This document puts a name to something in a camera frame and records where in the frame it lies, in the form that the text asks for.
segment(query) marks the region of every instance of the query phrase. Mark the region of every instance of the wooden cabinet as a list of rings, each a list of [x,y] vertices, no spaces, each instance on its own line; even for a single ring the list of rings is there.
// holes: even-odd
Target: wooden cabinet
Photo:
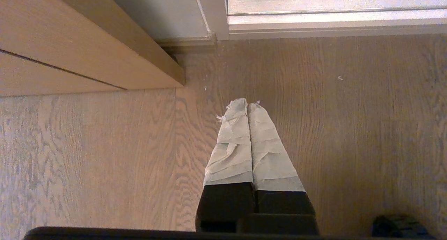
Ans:
[[[184,71],[113,0],[0,0],[1,95],[180,87]]]

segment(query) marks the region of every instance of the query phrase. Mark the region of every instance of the baseboard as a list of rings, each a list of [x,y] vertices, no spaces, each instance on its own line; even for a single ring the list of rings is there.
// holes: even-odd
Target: baseboard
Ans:
[[[214,35],[194,38],[168,38],[155,40],[166,52],[209,52],[216,49]]]
[[[230,39],[447,34],[447,24],[311,29],[230,30]]]

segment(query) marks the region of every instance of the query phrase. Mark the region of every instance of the wooden floor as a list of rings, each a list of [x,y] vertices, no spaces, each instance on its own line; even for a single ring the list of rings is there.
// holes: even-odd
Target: wooden floor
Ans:
[[[447,36],[223,41],[179,89],[0,99],[0,239],[193,230],[225,106],[260,101],[324,235],[407,213],[447,238]]]

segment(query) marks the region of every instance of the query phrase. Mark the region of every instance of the white wall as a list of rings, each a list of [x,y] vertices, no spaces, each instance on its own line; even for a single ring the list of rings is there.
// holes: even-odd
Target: white wall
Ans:
[[[197,0],[115,0],[153,39],[208,36]]]

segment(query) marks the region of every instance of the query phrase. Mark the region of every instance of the black object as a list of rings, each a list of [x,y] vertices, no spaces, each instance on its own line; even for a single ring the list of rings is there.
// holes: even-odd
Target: black object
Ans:
[[[373,240],[363,237],[172,232],[126,229],[39,227],[23,240]]]
[[[203,187],[196,213],[197,232],[236,232],[236,223],[255,208],[250,182]]]
[[[257,190],[256,213],[306,214],[315,210],[306,192]]]
[[[306,192],[253,192],[245,182],[205,186],[196,231],[318,235],[318,226]]]
[[[373,223],[372,236],[435,239],[416,219],[406,215],[378,216]]]
[[[251,213],[239,219],[238,233],[318,235],[315,216]]]

